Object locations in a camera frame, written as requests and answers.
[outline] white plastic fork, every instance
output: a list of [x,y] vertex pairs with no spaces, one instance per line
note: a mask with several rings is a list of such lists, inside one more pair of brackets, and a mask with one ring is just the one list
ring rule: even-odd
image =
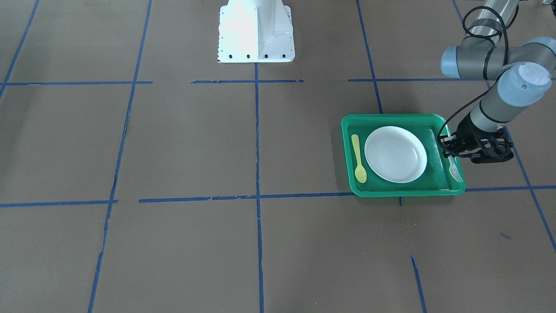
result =
[[459,174],[459,170],[458,167],[455,166],[455,160],[453,156],[449,156],[448,160],[450,161],[450,174],[452,175],[452,177],[457,181],[457,182],[463,182],[463,178],[461,177],[461,175]]

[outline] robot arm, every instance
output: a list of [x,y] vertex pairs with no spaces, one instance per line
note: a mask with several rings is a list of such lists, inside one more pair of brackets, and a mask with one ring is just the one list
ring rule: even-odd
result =
[[[450,137],[441,136],[444,156],[470,157],[473,163],[505,162],[513,157],[506,123],[537,102],[550,88],[556,69],[556,40],[538,37],[523,47],[497,47],[508,21],[515,18],[519,0],[487,0],[466,29],[460,46],[442,57],[443,74],[465,79],[497,80],[480,103],[459,123]],[[461,155],[465,151],[473,153]]]

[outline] plastic spoon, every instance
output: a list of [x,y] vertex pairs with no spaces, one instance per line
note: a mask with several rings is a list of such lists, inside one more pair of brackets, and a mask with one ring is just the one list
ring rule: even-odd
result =
[[361,183],[367,181],[367,171],[361,163],[361,148],[359,145],[359,136],[356,134],[351,135],[351,143],[353,144],[353,150],[355,151],[355,159],[357,160],[357,167],[355,168],[355,178]]

